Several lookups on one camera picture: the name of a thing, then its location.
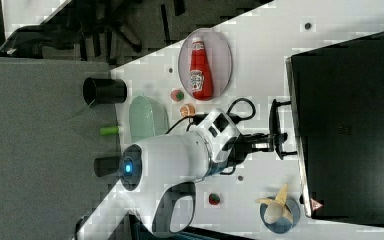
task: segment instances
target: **white table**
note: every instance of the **white table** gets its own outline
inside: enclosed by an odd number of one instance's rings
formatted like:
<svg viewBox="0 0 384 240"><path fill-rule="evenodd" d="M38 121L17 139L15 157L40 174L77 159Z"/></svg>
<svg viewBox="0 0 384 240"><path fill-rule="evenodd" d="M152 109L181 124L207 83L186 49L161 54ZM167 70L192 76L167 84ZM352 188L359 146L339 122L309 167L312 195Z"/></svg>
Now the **white table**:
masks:
<svg viewBox="0 0 384 240"><path fill-rule="evenodd" d="M307 22L313 25L310 30L304 29ZM227 38L234 62L232 83L218 99L200 102L187 96L182 103L170 99L170 92L182 87L177 59L183 41L112 71L113 78L123 79L133 91L129 91L133 96L125 104L117 105L119 124L126 129L121 141L123 149L131 143L129 103L140 94L164 104L170 125L180 119L179 109L184 103L193 103L197 111L208 112L215 107L226 110L236 98L249 97L257 105L257 114L254 119L240 123L239 129L243 133L267 133L272 99L289 99L285 60L303 51L384 31L384 1L277 0L213 29ZM295 150L289 107L283 108L281 119L289 134L285 150ZM185 125L174 132L184 131ZM214 176L197 184L192 226L253 239L384 239L382 228L308 219L302 206L301 219L294 229L284 235L270 232L263 225L259 205L254 201L275 195L285 183L289 184L290 195L298 199L301 187L296 157L288 156L281 161L275 153L250 155L234 175ZM211 192L220 193L219 206L207 203Z"/></svg>
<svg viewBox="0 0 384 240"><path fill-rule="evenodd" d="M51 19L71 0L1 0L5 38L26 25Z"/></svg>

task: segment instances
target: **red ketchup bottle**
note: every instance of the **red ketchup bottle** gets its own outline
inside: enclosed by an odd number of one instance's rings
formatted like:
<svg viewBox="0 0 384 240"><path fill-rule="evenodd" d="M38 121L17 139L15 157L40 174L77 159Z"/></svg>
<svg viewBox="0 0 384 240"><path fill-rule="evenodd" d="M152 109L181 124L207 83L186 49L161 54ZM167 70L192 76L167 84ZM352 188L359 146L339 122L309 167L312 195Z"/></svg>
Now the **red ketchup bottle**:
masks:
<svg viewBox="0 0 384 240"><path fill-rule="evenodd" d="M200 37L192 39L191 85L194 98L209 100L213 96L213 79L207 60L204 42Z"/></svg>

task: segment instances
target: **white cap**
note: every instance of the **white cap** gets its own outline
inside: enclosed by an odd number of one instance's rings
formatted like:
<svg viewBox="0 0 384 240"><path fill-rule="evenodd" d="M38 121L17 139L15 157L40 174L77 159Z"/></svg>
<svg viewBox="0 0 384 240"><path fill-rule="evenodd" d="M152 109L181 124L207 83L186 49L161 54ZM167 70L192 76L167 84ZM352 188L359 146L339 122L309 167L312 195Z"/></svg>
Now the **white cap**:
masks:
<svg viewBox="0 0 384 240"><path fill-rule="evenodd" d="M192 38L192 42L202 42L202 38L201 37L194 37Z"/></svg>

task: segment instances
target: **black mug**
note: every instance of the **black mug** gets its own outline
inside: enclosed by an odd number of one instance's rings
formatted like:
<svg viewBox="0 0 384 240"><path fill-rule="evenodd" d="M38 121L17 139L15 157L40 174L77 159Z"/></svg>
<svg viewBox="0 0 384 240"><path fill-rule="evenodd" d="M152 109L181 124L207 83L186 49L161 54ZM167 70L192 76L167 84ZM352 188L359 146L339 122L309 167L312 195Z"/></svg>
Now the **black mug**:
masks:
<svg viewBox="0 0 384 240"><path fill-rule="evenodd" d="M124 103L127 87L123 80L87 78L83 83L83 98L87 105Z"/></svg>

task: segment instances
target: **green object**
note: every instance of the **green object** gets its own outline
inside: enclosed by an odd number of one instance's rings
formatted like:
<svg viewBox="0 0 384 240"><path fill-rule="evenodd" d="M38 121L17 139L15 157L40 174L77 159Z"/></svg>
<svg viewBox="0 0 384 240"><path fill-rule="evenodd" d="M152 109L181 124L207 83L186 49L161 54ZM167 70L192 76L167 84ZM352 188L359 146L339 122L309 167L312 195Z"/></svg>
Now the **green object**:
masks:
<svg viewBox="0 0 384 240"><path fill-rule="evenodd" d="M176 94L176 98L178 101L182 101L184 98L185 98L185 94L183 94L182 91L179 91L177 94Z"/></svg>
<svg viewBox="0 0 384 240"><path fill-rule="evenodd" d="M161 103L139 96L130 105L129 125L132 142L163 135L168 130L167 113Z"/></svg>
<svg viewBox="0 0 384 240"><path fill-rule="evenodd" d="M108 135L113 135L113 134L118 134L119 129L117 126L115 127L104 127L99 130L99 133L101 136L108 136Z"/></svg>

